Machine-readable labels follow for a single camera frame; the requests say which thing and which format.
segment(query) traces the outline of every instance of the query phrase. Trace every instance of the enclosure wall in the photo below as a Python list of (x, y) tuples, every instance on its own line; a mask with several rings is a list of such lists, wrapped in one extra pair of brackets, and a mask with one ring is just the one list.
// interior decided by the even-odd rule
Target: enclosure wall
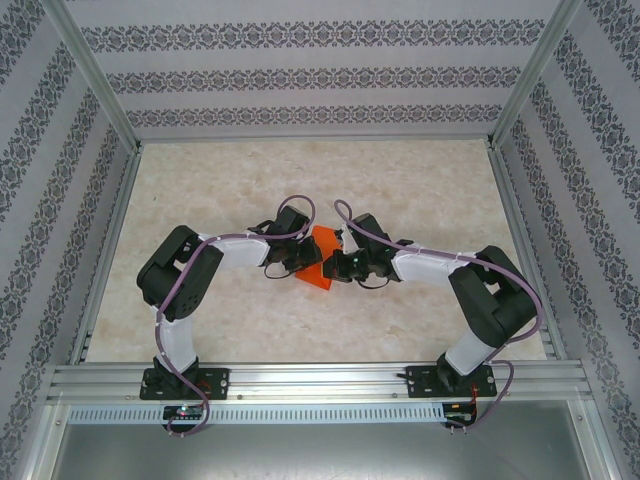
[(37, 2), (0, 6), (0, 478), (69, 359), (128, 162)]
[(557, 0), (71, 1), (143, 140), (488, 134)]
[(623, 478), (640, 478), (639, 9), (584, 2), (501, 146)]

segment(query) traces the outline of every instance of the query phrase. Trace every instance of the marble surface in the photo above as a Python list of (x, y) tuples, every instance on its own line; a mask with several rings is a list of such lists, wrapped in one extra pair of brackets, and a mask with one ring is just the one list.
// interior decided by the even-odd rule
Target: marble surface
[[(303, 193), (316, 223), (334, 228), (333, 201), (371, 212), (393, 239), (449, 251), (514, 246), (482, 141), (238, 142), (148, 145), (87, 361), (150, 361), (154, 319), (135, 278), (179, 224), (243, 231)], [(294, 206), (307, 209), (303, 202)], [(195, 347), (211, 362), (436, 360), (467, 328), (450, 288), (391, 283), (321, 290), (258, 268), (216, 276), (195, 318)], [(543, 359), (539, 336), (504, 358)]]

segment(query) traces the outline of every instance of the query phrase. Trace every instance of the orange block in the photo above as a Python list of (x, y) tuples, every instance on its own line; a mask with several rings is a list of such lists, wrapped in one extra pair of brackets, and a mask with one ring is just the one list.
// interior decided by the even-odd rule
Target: orange block
[[(338, 242), (333, 233), (333, 228), (316, 225), (311, 230), (311, 236), (314, 238), (316, 245), (320, 247), (323, 262), (333, 254), (334, 250), (342, 250), (340, 242)], [(296, 273), (296, 277), (325, 290), (331, 288), (331, 279), (322, 276), (322, 263), (316, 263), (309, 268), (300, 270)]]

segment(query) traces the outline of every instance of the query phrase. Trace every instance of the aluminum frame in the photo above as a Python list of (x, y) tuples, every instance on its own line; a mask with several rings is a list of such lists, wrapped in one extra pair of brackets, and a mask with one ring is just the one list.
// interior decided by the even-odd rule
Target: aluminum frame
[[(578, 360), (514, 361), (515, 377), (504, 401), (566, 401), (583, 457), (592, 478), (620, 478), (613, 454), (595, 408), (582, 363)], [(398, 378), (418, 362), (353, 364), (206, 364), (230, 369), (229, 397), (216, 405), (271, 405), (288, 411), (299, 405), (392, 404), (398, 407), (424, 402), (410, 399), (405, 380)], [(143, 401), (138, 397), (142, 373), (150, 364), (104, 363), (58, 366), (53, 374), (45, 412), (23, 479), (50, 478), (62, 443), (70, 409), (75, 405), (171, 405), (176, 402)], [(509, 371), (494, 365), (498, 389)], [(432, 402), (465, 401), (429, 399)], [(490, 399), (479, 399), (488, 403)]]
[[(514, 361), (515, 377), (506, 401), (591, 399), (591, 387), (579, 360)], [(424, 402), (410, 399), (404, 379), (408, 365), (435, 362), (353, 364), (203, 364), (228, 368), (227, 400), (218, 403), (304, 404)], [(48, 405), (148, 404), (140, 400), (140, 382), (151, 364), (91, 363), (58, 366), (47, 395)], [(504, 387), (509, 369), (494, 365), (498, 390)], [(432, 398), (433, 402), (465, 401), (468, 398)], [(153, 401), (156, 404), (176, 402)]]
[(104, 291), (107, 287), (109, 272), (111, 271), (111, 265), (113, 264), (113, 259), (116, 254), (118, 239), (120, 238), (120, 232), (124, 225), (124, 219), (129, 207), (131, 194), (133, 193), (136, 177), (138, 176), (138, 168), (140, 167), (140, 160), (142, 159), (143, 152), (144, 147), (140, 146), (135, 147), (134, 151), (130, 154), (131, 159), (129, 160), (129, 165), (127, 165), (127, 171), (125, 173), (125, 183), (116, 200), (115, 215), (111, 221), (111, 225), (109, 226), (107, 239), (105, 240), (105, 248), (98, 259), (96, 281), (89, 292), (87, 308), (85, 309), (80, 322), (76, 343), (73, 345), (73, 350), (71, 352), (70, 363), (72, 364), (78, 364), (83, 360), (83, 352), (87, 347), (87, 334), (93, 330), (96, 321), (98, 320), (100, 304), (102, 303)]
[(494, 148), (491, 144), (487, 143), (487, 154), (489, 155), (489, 162), (493, 169), (493, 176), (496, 180), (498, 187), (498, 193), (504, 207), (505, 216), (507, 217), (507, 224), (511, 230), (511, 237), (516, 248), (518, 260), (522, 269), (522, 274), (525, 279), (534, 287), (538, 293), (542, 306), (544, 307), (545, 314), (547, 316), (547, 323), (541, 329), (541, 336), (543, 342), (546, 341), (546, 335), (549, 336), (549, 341), (553, 346), (553, 355), (559, 360), (565, 360), (568, 358), (560, 330), (558, 329), (557, 320), (553, 316), (553, 309), (547, 296), (547, 289), (544, 286), (542, 280), (542, 274), (538, 267), (536, 257), (533, 253), (533, 247), (527, 229), (525, 227), (524, 218), (518, 208), (518, 202), (513, 190), (511, 182), (508, 180), (507, 167), (502, 158), (500, 150)]
[(540, 40), (529, 57), (527, 65), (522, 70), (511, 95), (507, 99), (502, 112), (491, 132), (493, 146), (500, 146), (509, 134), (511, 126), (518, 118), (522, 106), (527, 101), (531, 90), (535, 86), (540, 74), (544, 70), (547, 61), (553, 55), (553, 50), (558, 45), (560, 38), (569, 26), (571, 19), (582, 4), (580, 0), (560, 0), (551, 15), (547, 28), (544, 29)]
[(73, 19), (64, 0), (43, 0), (42, 7), (53, 22), (64, 44), (73, 55), (87, 83), (131, 153), (140, 143), (124, 108), (120, 105), (105, 73)]

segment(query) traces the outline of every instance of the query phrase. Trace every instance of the robotic arm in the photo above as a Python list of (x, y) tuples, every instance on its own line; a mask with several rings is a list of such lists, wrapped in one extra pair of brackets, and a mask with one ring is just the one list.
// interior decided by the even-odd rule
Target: robotic arm
[[(371, 214), (353, 220), (353, 224), (375, 237), (389, 236)], [(468, 383), (469, 377), (490, 359), (496, 350), (524, 327), (535, 315), (536, 306), (521, 285), (512, 279), (480, 265), (458, 259), (472, 257), (522, 276), (498, 247), (488, 246), (478, 253), (465, 253), (455, 258), (425, 253), (412, 253), (380, 243), (345, 225), (337, 232), (343, 244), (355, 242), (355, 251), (335, 250), (323, 264), (325, 277), (343, 282), (365, 281), (374, 273), (391, 281), (418, 281), (432, 285), (451, 285), (466, 317), (469, 330), (439, 359), (437, 378), (450, 393)], [(401, 247), (422, 249), (410, 240), (400, 240)], [(488, 286), (496, 285), (493, 293)]]
[(244, 235), (198, 235), (185, 225), (176, 227), (144, 265), (137, 278), (144, 301), (157, 313), (178, 277), (177, 264), (186, 264), (201, 244), (208, 245), (195, 258), (188, 275), (161, 315), (160, 343), (164, 351), (154, 358), (156, 391), (186, 397), (190, 389), (170, 370), (168, 362), (191, 383), (198, 378), (198, 357), (193, 346), (193, 311), (198, 308), (213, 276), (236, 267), (268, 267), (282, 263), (295, 272), (322, 261), (313, 237), (280, 238), (301, 231), (310, 219), (293, 207), (283, 207), (275, 221), (265, 221)]

